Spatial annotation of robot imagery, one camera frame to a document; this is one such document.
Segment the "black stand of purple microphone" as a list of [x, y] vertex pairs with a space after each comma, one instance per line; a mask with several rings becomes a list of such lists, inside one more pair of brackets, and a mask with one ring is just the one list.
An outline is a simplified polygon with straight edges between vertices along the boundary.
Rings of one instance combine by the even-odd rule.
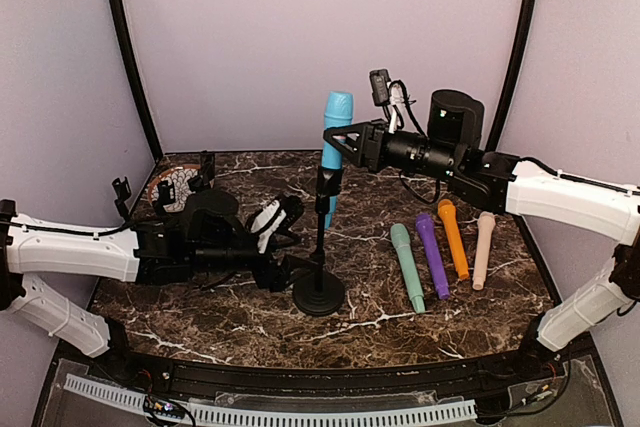
[[196, 175], [188, 180], [188, 186], [192, 193], [211, 189], [215, 179], [215, 153], [201, 151], [199, 153], [199, 162]]

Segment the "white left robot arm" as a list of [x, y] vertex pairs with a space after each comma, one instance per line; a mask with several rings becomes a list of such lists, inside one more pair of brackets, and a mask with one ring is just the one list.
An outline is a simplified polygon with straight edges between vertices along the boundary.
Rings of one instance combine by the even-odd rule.
[[141, 374], [140, 359], [126, 348], [116, 321], [91, 314], [48, 286], [42, 273], [168, 285], [200, 273], [248, 271], [261, 289], [280, 292], [292, 268], [275, 251], [299, 244], [291, 227], [304, 212], [297, 196], [280, 195], [246, 222], [231, 194], [204, 190], [188, 196], [182, 211], [117, 228], [46, 222], [1, 202], [1, 308], [16, 313], [89, 358], [120, 383]]

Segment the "blue microphone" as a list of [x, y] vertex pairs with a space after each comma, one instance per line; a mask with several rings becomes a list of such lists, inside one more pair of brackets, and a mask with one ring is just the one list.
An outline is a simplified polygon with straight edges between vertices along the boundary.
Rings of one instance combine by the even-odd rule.
[[[324, 111], [324, 131], [331, 128], [349, 126], [353, 120], [353, 95], [348, 92], [331, 91]], [[329, 141], [324, 141], [321, 165], [319, 168], [317, 194], [324, 212], [324, 229], [331, 226], [337, 206], [337, 192], [340, 180], [337, 173], [342, 172], [342, 154]]]

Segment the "black stand of beige microphone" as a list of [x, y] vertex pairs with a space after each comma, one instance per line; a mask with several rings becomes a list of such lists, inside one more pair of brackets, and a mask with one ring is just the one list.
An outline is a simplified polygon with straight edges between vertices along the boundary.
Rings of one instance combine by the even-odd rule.
[[165, 207], [175, 202], [175, 187], [168, 180], [160, 181], [157, 184], [157, 197], [152, 201], [152, 207], [158, 217], [167, 215]]

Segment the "orange microphone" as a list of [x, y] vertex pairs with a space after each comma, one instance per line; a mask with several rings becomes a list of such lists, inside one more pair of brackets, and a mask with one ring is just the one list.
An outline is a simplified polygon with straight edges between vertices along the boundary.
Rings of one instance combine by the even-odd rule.
[[469, 266], [458, 227], [456, 208], [450, 200], [444, 199], [438, 203], [437, 212], [445, 229], [458, 279], [468, 280], [470, 278]]

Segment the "mint green microphone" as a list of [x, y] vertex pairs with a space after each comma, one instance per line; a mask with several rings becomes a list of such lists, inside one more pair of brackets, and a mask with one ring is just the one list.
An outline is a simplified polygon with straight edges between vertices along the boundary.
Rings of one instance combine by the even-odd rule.
[[391, 226], [390, 235], [398, 257], [409, 301], [415, 313], [424, 314], [426, 312], [424, 292], [414, 260], [409, 232], [404, 224], [395, 223]]

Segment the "black stand of orange microphone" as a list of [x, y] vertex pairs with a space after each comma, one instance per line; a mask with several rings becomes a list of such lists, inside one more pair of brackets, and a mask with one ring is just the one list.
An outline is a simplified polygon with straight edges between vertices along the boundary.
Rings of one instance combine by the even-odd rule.
[[132, 195], [128, 178], [115, 178], [112, 181], [112, 188], [116, 195], [114, 205], [119, 216], [123, 220], [123, 225], [125, 227], [132, 227], [134, 225], [134, 221], [132, 220], [130, 210], [126, 204]]

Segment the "beige microphone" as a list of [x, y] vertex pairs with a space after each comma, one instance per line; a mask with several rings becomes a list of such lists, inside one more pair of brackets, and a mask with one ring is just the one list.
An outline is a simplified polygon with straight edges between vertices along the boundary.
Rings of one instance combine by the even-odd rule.
[[490, 212], [482, 212], [477, 220], [477, 244], [472, 281], [472, 288], [476, 291], [482, 290], [486, 282], [495, 225], [495, 215]]

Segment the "purple microphone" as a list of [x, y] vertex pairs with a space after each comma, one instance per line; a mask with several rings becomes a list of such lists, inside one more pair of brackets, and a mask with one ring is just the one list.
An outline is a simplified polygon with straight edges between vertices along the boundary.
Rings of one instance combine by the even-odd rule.
[[421, 213], [416, 217], [415, 226], [423, 243], [427, 264], [438, 299], [448, 300], [450, 298], [449, 284], [435, 236], [434, 221], [429, 214]]

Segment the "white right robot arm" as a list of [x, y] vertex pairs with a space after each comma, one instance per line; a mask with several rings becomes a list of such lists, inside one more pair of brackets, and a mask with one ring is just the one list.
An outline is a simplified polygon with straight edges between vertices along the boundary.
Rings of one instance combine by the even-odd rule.
[[554, 170], [533, 157], [479, 147], [484, 107], [460, 91], [431, 96], [426, 133], [375, 120], [328, 127], [324, 140], [344, 159], [371, 172], [392, 167], [446, 182], [468, 204], [495, 214], [550, 219], [616, 241], [614, 261], [561, 304], [532, 321], [510, 371], [534, 379], [549, 353], [639, 299], [639, 189]]

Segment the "black stand of blue microphone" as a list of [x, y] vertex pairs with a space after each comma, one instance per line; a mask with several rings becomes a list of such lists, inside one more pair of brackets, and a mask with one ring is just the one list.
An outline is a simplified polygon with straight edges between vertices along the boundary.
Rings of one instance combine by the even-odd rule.
[[337, 312], [345, 299], [343, 282], [325, 268], [325, 221], [331, 198], [339, 194], [342, 169], [320, 165], [317, 171], [315, 212], [317, 215], [316, 247], [310, 255], [311, 274], [298, 279], [293, 287], [293, 300], [304, 314], [324, 317]]

